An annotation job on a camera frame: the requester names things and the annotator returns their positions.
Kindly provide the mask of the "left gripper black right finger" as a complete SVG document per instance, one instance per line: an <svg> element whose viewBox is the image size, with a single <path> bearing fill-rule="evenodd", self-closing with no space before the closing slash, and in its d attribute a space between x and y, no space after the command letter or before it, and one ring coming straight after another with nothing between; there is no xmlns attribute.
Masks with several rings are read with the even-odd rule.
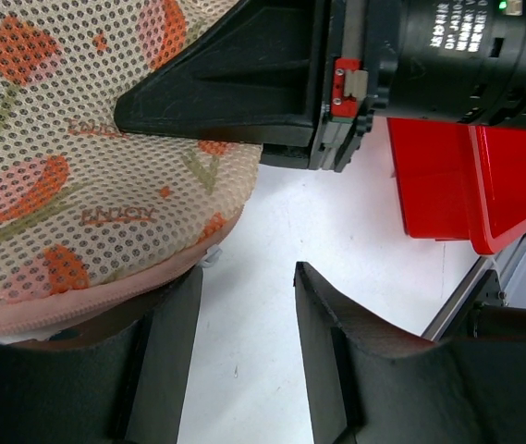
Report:
<svg viewBox="0 0 526 444"><path fill-rule="evenodd" d="M307 263L294 287L315 442L526 443L526 309L473 305L432 341Z"/></svg>

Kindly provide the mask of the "pink mesh laundry bag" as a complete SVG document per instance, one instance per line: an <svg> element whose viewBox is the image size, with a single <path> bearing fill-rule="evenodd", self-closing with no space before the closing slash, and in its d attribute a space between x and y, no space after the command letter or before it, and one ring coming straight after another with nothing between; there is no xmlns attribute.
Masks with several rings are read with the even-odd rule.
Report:
<svg viewBox="0 0 526 444"><path fill-rule="evenodd" d="M116 100L228 1L0 1L0 339L185 273L234 227L261 150L132 134Z"/></svg>

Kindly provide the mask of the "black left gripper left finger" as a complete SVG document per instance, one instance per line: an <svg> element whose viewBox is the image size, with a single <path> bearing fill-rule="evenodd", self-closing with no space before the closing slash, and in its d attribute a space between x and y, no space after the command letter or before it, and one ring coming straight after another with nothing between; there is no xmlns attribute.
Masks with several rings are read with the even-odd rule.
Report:
<svg viewBox="0 0 526 444"><path fill-rule="evenodd" d="M46 341L0 344L0 443L174 443L202 297L189 272Z"/></svg>

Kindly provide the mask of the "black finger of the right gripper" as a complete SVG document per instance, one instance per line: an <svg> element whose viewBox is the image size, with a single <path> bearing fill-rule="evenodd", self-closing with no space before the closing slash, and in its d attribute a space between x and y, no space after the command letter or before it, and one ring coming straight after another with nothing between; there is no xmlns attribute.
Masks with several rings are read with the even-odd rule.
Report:
<svg viewBox="0 0 526 444"><path fill-rule="evenodd" d="M320 100L322 1L240 1L120 96L126 133L303 147Z"/></svg>

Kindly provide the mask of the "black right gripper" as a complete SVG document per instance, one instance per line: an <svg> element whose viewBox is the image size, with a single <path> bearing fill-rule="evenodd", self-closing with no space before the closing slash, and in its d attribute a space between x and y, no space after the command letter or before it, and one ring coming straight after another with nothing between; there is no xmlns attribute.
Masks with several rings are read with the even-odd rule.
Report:
<svg viewBox="0 0 526 444"><path fill-rule="evenodd" d="M304 1L312 136L272 167L341 171L376 117L526 130L526 1Z"/></svg>

